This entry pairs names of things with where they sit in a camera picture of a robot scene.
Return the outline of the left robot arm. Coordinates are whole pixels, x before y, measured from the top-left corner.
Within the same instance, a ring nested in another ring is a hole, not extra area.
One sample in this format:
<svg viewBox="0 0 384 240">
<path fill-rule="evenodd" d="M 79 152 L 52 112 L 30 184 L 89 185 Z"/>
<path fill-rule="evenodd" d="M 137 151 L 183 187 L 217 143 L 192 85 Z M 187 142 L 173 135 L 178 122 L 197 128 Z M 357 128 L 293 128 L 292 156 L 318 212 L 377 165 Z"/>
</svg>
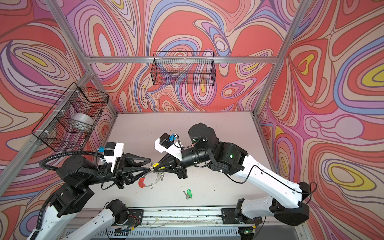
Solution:
<svg viewBox="0 0 384 240">
<path fill-rule="evenodd" d="M 63 185 L 54 191 L 39 210 L 37 226 L 30 240 L 57 240 L 67 225 L 94 196 L 92 185 L 111 183 L 123 189 L 151 172 L 151 159 L 132 154 L 105 156 L 97 152 L 73 151 L 43 159 L 39 166 L 54 171 Z"/>
</svg>

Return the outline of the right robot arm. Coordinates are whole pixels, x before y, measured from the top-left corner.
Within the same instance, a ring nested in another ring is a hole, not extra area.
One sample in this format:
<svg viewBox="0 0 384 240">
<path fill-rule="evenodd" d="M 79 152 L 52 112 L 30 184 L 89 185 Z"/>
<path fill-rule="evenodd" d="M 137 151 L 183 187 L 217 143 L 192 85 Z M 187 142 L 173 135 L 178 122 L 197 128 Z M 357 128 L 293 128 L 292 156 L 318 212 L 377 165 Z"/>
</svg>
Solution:
<svg viewBox="0 0 384 240">
<path fill-rule="evenodd" d="M 190 127 L 192 144 L 183 146 L 177 134 L 163 134 L 155 141 L 155 149 L 166 155 L 154 166 L 154 172 L 173 173 L 179 179 L 188 177 L 187 169 L 205 164 L 210 170 L 242 179 L 268 194 L 257 200 L 239 199 L 232 213 L 222 213 L 224 224 L 259 225 L 264 217 L 274 217 L 289 226 L 299 226 L 310 218 L 305 200 L 313 194 L 311 185 L 284 179 L 255 160 L 243 148 L 221 142 L 215 130 L 203 123 Z"/>
</svg>

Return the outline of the metal keyring disc red grip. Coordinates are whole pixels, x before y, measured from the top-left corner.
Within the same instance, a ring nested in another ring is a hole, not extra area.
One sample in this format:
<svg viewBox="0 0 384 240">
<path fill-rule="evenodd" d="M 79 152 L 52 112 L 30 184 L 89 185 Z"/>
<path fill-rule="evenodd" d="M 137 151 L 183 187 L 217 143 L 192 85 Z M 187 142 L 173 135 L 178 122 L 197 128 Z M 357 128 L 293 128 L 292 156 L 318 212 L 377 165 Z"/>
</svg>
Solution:
<svg viewBox="0 0 384 240">
<path fill-rule="evenodd" d="M 153 189 L 155 185 L 162 182 L 164 179 L 165 173 L 162 172 L 151 172 L 139 179 L 139 187 L 141 189 L 149 188 Z"/>
</svg>

